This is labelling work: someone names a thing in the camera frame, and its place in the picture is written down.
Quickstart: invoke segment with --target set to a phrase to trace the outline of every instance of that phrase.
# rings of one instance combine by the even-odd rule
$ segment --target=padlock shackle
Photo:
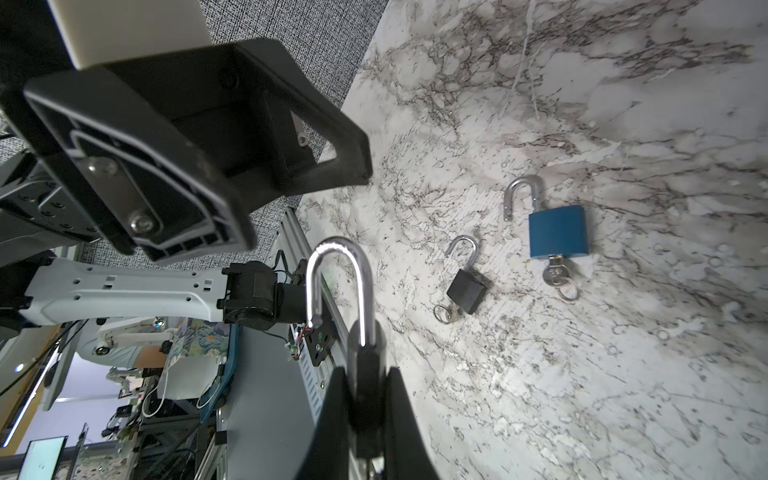
[[[329,253],[341,253],[352,262],[357,279],[357,309],[360,346],[376,345],[376,320],[373,318],[373,275],[368,257],[360,245],[344,237],[330,237],[320,242],[306,265],[306,326],[314,329],[323,322],[323,290],[320,264]]]
[[[538,175],[525,175],[524,177],[515,178],[512,183],[504,190],[504,220],[512,220],[512,198],[515,195],[515,190],[523,185],[528,185],[531,188],[531,204],[533,205],[533,211],[540,212],[543,210],[541,192],[544,190],[544,182],[541,181],[541,177]]]
[[[469,270],[469,267],[475,264],[475,260],[478,259],[478,254],[480,253],[480,247],[478,245],[478,241],[476,238],[474,238],[471,235],[459,235],[455,239],[451,240],[451,244],[448,245],[448,249],[445,251],[445,256],[450,257],[451,252],[456,247],[458,242],[466,240],[469,243],[472,244],[472,255],[469,257],[469,260],[467,260],[467,265],[464,267],[465,270]]]

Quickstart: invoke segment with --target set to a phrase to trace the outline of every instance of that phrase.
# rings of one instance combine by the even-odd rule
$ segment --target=padlock body
[[[472,315],[485,296],[487,289],[470,272],[459,270],[448,287],[448,298],[462,310]]]
[[[528,215],[531,258],[550,255],[582,257],[589,254],[587,221],[581,205],[542,210]]]

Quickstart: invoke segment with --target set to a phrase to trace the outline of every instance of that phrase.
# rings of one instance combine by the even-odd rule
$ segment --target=gray carpet
[[[211,38],[227,43],[255,37],[280,40],[320,93],[341,107],[352,85],[368,44],[379,24],[387,0],[201,0]],[[308,131],[317,156],[324,140]],[[0,141],[0,162],[20,151],[21,141]],[[243,253],[210,255],[168,268],[203,269],[232,262],[264,260],[274,241],[286,207],[296,207],[299,197],[280,198],[253,212],[251,222],[259,243]],[[154,267],[141,251],[131,257],[115,252],[104,241],[90,243],[84,262],[110,266]]]

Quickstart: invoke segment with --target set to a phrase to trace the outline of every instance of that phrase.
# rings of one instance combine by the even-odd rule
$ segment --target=blue padlock
[[[582,257],[589,254],[587,222],[581,205],[545,210],[541,192],[541,178],[526,175],[512,181],[504,192],[504,220],[512,220],[512,196],[522,185],[531,188],[533,212],[528,215],[528,234],[531,258]]]

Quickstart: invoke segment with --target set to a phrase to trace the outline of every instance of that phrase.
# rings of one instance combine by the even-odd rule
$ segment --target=padlock
[[[480,280],[476,279],[469,272],[469,269],[472,268],[478,257],[478,241],[469,235],[459,235],[448,245],[445,256],[448,257],[456,244],[462,240],[472,244],[472,255],[467,260],[466,266],[458,270],[458,273],[451,282],[451,286],[448,287],[448,298],[453,300],[459,308],[472,315],[477,310],[487,290],[485,285],[480,283]]]
[[[531,188],[532,214],[528,215],[528,238],[531,258],[582,257],[589,254],[587,222],[581,205],[545,210],[541,191],[541,178],[526,175],[512,181],[504,192],[504,220],[512,220],[512,196],[522,185]]]

